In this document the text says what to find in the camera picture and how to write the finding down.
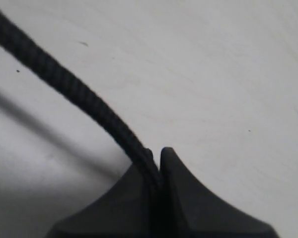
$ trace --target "black cable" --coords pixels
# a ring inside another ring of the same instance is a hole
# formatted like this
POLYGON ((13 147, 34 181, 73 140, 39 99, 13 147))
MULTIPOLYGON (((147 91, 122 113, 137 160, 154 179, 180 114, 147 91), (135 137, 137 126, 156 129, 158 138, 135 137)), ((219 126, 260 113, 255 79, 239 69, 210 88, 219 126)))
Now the black cable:
POLYGON ((0 12, 0 45, 24 66, 97 121, 124 149, 143 175, 151 192, 162 188, 162 178, 145 147, 115 112, 87 85, 42 50, 0 12))

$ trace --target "white desk surface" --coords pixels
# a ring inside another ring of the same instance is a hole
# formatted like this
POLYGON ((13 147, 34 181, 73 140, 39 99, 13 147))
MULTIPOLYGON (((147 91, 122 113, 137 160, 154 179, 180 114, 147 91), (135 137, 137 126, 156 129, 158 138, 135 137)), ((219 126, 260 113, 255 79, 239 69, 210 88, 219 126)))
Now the white desk surface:
MULTIPOLYGON (((298 0, 0 0, 159 162, 298 238, 298 0)), ((0 238, 39 238, 130 162, 0 48, 0 238)))

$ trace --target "dark speck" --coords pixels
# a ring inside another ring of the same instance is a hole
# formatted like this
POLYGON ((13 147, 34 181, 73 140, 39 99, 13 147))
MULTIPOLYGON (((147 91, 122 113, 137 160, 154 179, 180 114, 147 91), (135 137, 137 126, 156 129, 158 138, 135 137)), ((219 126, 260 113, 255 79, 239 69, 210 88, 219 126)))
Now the dark speck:
POLYGON ((84 41, 79 41, 79 43, 82 44, 82 45, 84 45, 84 46, 86 46, 86 47, 88 47, 88 43, 86 43, 84 41))

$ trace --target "white surface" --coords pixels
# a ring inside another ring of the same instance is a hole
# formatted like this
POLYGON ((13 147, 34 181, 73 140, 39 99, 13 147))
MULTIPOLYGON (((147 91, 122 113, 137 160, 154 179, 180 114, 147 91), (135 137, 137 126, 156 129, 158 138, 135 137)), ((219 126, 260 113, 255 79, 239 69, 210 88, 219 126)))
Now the white surface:
MULTIPOLYGON (((298 0, 0 0, 159 162, 298 238, 298 0)), ((129 161, 0 48, 0 238, 42 237, 129 161)))

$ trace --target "cable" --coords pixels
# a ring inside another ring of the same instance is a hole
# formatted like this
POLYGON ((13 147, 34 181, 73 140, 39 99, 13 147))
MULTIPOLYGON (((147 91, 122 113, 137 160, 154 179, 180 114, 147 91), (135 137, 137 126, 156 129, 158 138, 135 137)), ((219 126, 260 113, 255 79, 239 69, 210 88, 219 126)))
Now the cable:
POLYGON ((152 193, 162 189, 162 177, 145 147, 118 115, 75 75, 35 44, 0 12, 0 46, 40 79, 99 123, 123 148, 152 193))

